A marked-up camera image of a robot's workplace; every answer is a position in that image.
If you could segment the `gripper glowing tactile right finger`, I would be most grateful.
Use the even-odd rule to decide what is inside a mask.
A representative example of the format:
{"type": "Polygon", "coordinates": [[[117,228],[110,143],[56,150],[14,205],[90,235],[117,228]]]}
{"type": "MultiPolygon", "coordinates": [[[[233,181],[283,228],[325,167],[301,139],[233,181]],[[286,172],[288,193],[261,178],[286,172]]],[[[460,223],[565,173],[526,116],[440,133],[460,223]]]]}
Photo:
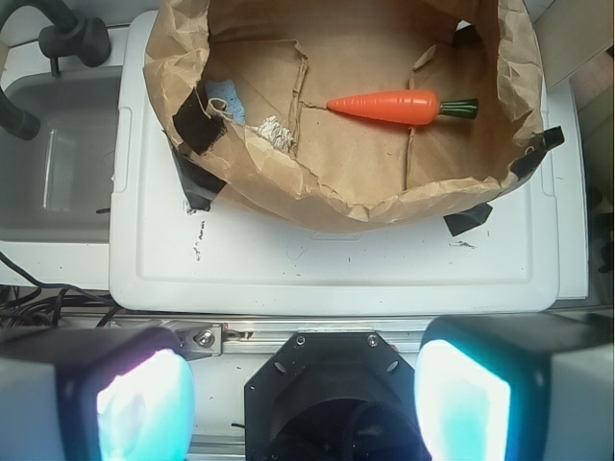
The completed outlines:
{"type": "Polygon", "coordinates": [[[438,317],[417,355],[414,399],[434,460],[611,460],[614,321],[438,317]]]}

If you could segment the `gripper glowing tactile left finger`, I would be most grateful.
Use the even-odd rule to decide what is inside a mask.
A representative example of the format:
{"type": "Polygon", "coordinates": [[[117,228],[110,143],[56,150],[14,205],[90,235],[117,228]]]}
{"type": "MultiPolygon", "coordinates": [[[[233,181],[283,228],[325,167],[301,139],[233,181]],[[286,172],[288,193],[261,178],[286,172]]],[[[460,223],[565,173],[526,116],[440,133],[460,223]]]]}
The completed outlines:
{"type": "Polygon", "coordinates": [[[1,333],[4,460],[184,460],[194,419],[192,372],[167,328],[1,333]]]}

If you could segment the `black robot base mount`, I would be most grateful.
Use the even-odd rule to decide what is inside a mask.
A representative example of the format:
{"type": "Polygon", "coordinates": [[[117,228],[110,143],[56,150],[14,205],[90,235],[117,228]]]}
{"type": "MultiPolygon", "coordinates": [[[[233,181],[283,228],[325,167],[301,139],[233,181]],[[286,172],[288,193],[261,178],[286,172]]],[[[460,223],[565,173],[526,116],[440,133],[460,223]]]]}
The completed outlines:
{"type": "Polygon", "coordinates": [[[248,460],[429,460],[414,368],[376,332],[299,332],[244,386],[248,460]]]}

